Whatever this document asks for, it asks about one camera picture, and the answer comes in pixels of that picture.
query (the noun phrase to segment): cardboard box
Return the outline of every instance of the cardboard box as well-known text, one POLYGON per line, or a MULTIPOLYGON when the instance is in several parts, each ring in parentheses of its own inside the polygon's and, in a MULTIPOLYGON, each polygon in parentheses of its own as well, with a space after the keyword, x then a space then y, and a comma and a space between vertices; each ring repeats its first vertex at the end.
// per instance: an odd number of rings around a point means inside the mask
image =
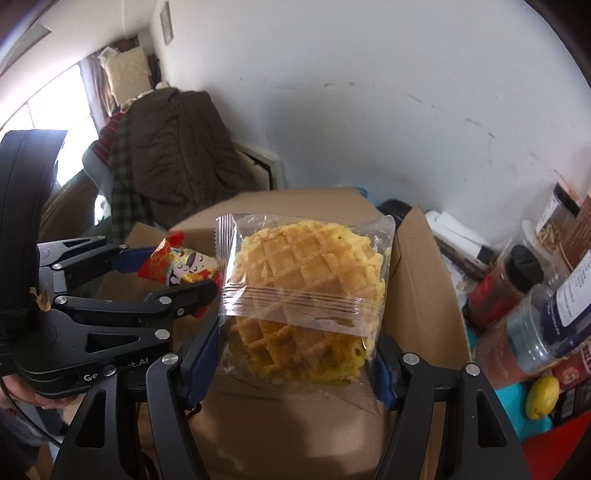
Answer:
MULTIPOLYGON (((272 213, 358 225, 380 213, 354 189, 278 190, 245 193, 204 210, 177 225, 186 245, 214 253, 214 228, 226 213, 272 213)), ((163 232, 137 225, 131 247, 157 244, 163 232)), ((382 328, 407 352, 434 365, 461 368, 469 362, 462 315, 437 245, 419 208, 397 230, 382 328)), ((142 298, 158 284, 111 273, 102 298, 142 298)), ((174 336, 198 329, 191 317, 179 319, 174 336)), ((212 478, 256 480, 369 479, 392 423, 383 406, 361 410, 332 395, 264 391, 238 380, 214 380, 191 430, 212 478)), ((436 406, 423 478, 433 478, 443 431, 444 406, 436 406)), ((141 438, 151 441, 147 422, 141 438)))

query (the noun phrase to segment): curtain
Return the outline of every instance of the curtain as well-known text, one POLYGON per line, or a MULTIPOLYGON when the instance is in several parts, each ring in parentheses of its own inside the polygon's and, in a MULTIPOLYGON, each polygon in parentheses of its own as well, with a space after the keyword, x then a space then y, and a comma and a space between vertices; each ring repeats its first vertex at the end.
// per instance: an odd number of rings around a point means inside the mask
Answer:
POLYGON ((109 79, 99 61, 98 52, 80 61, 80 73, 90 106, 90 115, 97 132, 106 125, 116 108, 115 97, 111 93, 109 79))

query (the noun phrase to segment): turquoise cloth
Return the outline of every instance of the turquoise cloth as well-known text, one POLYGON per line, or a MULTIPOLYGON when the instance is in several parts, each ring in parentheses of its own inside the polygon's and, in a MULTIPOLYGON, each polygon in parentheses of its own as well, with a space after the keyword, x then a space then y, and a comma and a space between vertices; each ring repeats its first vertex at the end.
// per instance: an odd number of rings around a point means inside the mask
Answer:
MULTIPOLYGON (((468 340, 470 348, 473 349, 476 343, 476 332, 466 326, 468 331, 468 340)), ((495 390, 499 397, 507 416, 511 421, 520 442, 526 441, 528 438, 547 432, 552 429, 552 420, 546 416, 541 420, 530 420, 525 416, 525 398, 527 397, 527 390, 522 384, 511 385, 500 390, 495 390)))

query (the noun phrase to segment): lemon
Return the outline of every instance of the lemon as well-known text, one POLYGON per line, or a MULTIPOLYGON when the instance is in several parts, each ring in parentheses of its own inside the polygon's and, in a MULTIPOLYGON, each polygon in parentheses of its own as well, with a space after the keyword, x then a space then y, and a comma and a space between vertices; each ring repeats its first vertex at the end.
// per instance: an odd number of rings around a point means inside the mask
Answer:
POLYGON ((550 414, 560 395, 556 377, 539 377, 532 385, 525 401, 525 414, 530 420, 539 420, 550 414))

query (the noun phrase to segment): human hand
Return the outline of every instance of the human hand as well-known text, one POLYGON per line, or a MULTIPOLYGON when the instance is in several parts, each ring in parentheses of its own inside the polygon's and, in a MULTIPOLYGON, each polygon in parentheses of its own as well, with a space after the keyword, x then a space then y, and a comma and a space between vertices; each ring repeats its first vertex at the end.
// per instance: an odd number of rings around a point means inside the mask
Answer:
MULTIPOLYGON (((28 382, 18 374, 7 375, 2 377, 4 384, 10 396, 14 400, 20 400, 25 403, 29 403, 36 407, 42 408, 63 408, 66 405, 72 403, 76 397, 60 398, 59 400, 50 400, 49 398, 42 397, 35 393, 28 382)), ((11 408, 10 401, 4 395, 4 392, 0 390, 0 408, 11 408)))

